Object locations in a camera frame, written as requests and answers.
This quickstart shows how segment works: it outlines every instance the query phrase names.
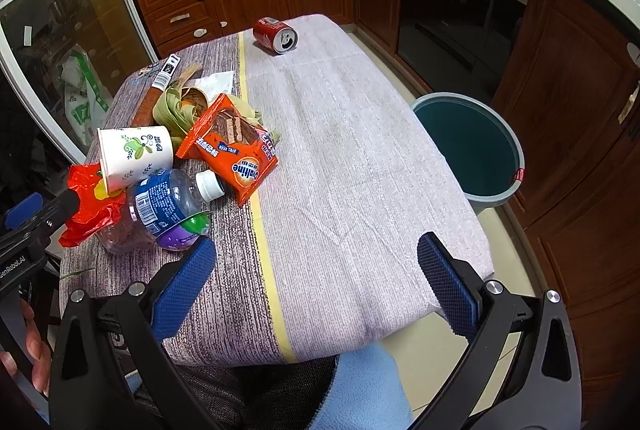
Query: white paper cup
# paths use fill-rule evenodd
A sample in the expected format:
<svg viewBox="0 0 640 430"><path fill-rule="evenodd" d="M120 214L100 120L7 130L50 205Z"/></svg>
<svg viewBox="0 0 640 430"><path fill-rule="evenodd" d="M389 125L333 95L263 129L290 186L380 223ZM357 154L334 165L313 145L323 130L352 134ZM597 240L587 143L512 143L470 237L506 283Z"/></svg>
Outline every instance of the white paper cup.
<svg viewBox="0 0 640 430"><path fill-rule="evenodd" d="M107 193L146 179L158 170L170 170L174 150L164 126L98 130L100 167Z"/></svg>

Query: bottle cap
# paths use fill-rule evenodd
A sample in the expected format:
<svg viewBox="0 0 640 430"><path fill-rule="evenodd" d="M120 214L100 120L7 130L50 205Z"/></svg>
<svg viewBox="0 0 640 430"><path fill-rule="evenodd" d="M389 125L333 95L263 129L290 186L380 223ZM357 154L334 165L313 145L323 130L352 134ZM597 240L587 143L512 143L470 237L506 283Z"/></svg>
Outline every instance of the bottle cap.
<svg viewBox="0 0 640 430"><path fill-rule="evenodd" d="M211 170L196 174L196 186L206 203L210 203L225 194L218 176Z"/></svg>

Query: finger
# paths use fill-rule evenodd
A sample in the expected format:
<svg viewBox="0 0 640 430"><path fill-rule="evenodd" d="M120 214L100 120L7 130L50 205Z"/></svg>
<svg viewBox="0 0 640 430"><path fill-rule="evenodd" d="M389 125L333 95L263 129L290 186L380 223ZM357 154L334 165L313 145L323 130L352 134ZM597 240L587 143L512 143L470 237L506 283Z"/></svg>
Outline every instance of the finger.
<svg viewBox="0 0 640 430"><path fill-rule="evenodd" d="M11 354L8 352L0 352L0 361L4 365L4 368L9 373L9 376L14 377L18 374L18 365L15 364L15 361Z"/></svg>
<svg viewBox="0 0 640 430"><path fill-rule="evenodd" d="M26 335L26 345L29 354L34 360L40 359L40 350L42 348L41 343L42 339L40 337L40 332L38 331L38 327L36 326L36 322L33 320L25 320L27 335Z"/></svg>
<svg viewBox="0 0 640 430"><path fill-rule="evenodd" d="M20 299L20 308L22 309L22 317L25 320L33 320L35 317L33 309L31 309L31 306L22 299Z"/></svg>
<svg viewBox="0 0 640 430"><path fill-rule="evenodd" d="M51 351L44 342L42 342L41 347L40 359L33 364L31 382L38 392L44 393L44 390L49 386L49 377L51 374Z"/></svg>

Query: bucket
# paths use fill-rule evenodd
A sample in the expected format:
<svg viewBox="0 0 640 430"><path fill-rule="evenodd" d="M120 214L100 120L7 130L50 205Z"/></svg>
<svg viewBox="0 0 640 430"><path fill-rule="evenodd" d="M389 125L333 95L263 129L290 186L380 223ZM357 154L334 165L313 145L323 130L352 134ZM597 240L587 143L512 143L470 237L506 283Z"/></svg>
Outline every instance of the bucket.
<svg viewBox="0 0 640 430"><path fill-rule="evenodd" d="M504 119L475 99L449 92L425 95L411 108L476 213L513 196L524 177L524 154Z"/></svg>

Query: bucket rim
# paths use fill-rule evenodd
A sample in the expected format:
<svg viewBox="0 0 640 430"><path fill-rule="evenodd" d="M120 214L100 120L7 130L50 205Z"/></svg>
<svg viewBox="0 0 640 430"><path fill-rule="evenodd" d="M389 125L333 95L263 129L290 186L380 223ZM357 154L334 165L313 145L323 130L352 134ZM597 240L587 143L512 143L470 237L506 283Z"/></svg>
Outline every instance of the bucket rim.
<svg viewBox="0 0 640 430"><path fill-rule="evenodd" d="M500 114L498 114L495 110L493 110L490 106L485 105L483 102L478 101L477 99L473 99L472 97L457 94L455 92L432 92L427 95L423 95L416 99L413 103L411 103L411 110L415 113L418 108L421 108L421 105L427 101L444 101L444 102L455 102L464 105L475 105L476 110L479 109L485 116L488 116L490 119L493 119L498 125L505 130L508 134L508 138L510 139L511 145L515 148L518 155L518 168L525 169L524 163L524 152L522 151L522 146L520 145L520 141L516 136L515 132L511 127L507 124ZM491 204L503 204L506 203L518 190L522 181L514 180L511 183L511 186L506 190L496 193L495 195L473 195L471 193L466 193L466 191L462 190L465 194L465 197L469 201L473 201L478 204L485 204L490 207Z"/></svg>

